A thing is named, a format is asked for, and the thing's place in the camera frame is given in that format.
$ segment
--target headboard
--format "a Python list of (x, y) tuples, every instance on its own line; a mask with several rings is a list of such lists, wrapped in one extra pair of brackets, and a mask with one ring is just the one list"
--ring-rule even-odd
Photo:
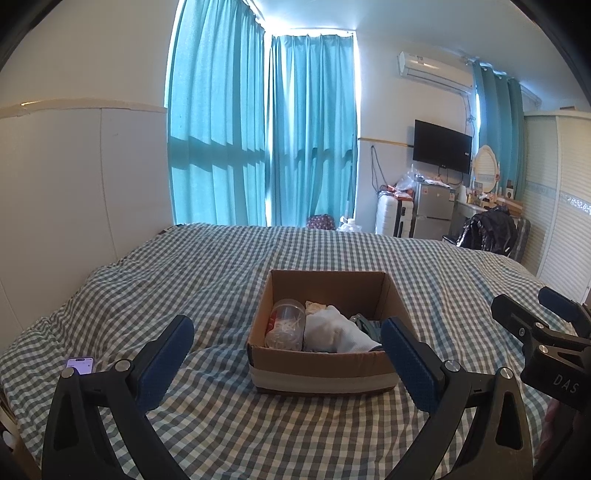
[(0, 109), (0, 351), (172, 225), (166, 132), (166, 109), (149, 105)]

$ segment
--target smartphone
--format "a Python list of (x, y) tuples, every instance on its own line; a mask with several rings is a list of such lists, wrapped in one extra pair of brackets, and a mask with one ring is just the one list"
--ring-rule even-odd
[(92, 364), (94, 361), (90, 356), (85, 358), (69, 358), (66, 366), (75, 368), (80, 375), (86, 375), (92, 373)]

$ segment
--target gray gingham bedding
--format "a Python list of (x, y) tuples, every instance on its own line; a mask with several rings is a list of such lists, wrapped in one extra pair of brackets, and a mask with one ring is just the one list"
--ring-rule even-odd
[[(380, 270), (394, 278), (417, 334), (469, 371), (519, 372), (520, 344), (491, 318), (509, 293), (552, 328), (565, 325), (537, 303), (542, 284), (487, 252), (437, 241), (296, 228), (180, 226), (98, 268), (50, 317), (0, 357), (0, 380), (22, 437), (40, 461), (51, 398), (66, 359), (92, 356), (97, 370), (133, 357), (182, 313), (193, 320), (191, 352), (163, 404), (148, 418), (192, 478), (380, 479), (426, 420), (404, 387), (352, 398), (258, 394), (245, 342), (270, 269)], [(532, 442), (548, 397), (522, 385)], [(465, 415), (439, 473), (453, 464)], [(139, 473), (108, 412), (106, 428), (124, 470)]]

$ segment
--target mini fridge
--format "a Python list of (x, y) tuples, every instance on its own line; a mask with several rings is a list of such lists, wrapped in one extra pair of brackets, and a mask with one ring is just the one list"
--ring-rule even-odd
[(417, 183), (414, 196), (413, 238), (441, 240), (452, 224), (455, 190)]

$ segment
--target blue gripper pad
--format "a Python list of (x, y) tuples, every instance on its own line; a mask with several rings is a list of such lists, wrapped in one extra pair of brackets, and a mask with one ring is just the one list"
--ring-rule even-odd
[(579, 319), (579, 305), (551, 288), (543, 287), (538, 293), (538, 301), (567, 322), (572, 323)]
[(382, 346), (415, 406), (433, 414), (445, 383), (439, 357), (428, 345), (415, 339), (397, 317), (383, 322)]
[(188, 317), (177, 315), (155, 341), (149, 342), (138, 356), (135, 379), (135, 403), (145, 413), (160, 405), (189, 350), (195, 329)]

